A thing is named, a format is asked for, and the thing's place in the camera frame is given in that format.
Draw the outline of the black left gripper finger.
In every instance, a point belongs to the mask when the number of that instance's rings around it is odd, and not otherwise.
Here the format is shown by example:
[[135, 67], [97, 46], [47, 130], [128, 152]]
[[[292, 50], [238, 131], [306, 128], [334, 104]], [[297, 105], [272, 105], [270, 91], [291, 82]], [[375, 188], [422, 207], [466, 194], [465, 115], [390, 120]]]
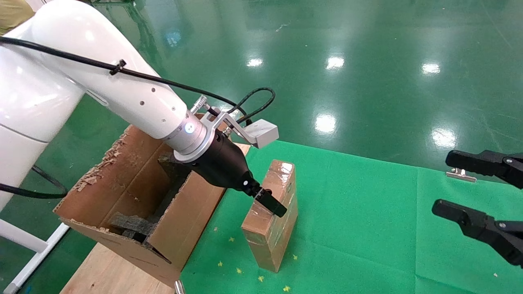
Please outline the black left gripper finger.
[[283, 217], [287, 212], [287, 208], [273, 196], [270, 189], [259, 188], [259, 190], [254, 195], [254, 199], [258, 201], [258, 203], [263, 207], [265, 207], [269, 212], [280, 218]]

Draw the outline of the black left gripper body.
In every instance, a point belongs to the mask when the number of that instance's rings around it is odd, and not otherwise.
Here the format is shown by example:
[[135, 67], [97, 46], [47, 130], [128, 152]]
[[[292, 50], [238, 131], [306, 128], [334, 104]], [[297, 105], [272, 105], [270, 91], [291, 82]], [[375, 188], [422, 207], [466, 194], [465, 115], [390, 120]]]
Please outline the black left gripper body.
[[254, 198], [263, 193], [241, 149], [222, 133], [214, 135], [207, 151], [191, 162], [191, 169], [213, 186], [235, 189]]

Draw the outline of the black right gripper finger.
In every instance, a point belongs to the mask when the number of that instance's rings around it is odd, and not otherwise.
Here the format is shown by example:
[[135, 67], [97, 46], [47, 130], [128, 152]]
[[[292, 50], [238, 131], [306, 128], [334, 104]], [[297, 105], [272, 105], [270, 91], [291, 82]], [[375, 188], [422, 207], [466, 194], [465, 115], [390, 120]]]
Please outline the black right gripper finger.
[[495, 176], [518, 189], [523, 188], [523, 153], [504, 154], [485, 150], [472, 154], [453, 149], [447, 154], [446, 165], [484, 176]]
[[523, 266], [523, 222], [496, 220], [478, 210], [438, 199], [432, 213], [459, 225], [464, 236], [489, 245], [506, 262]]

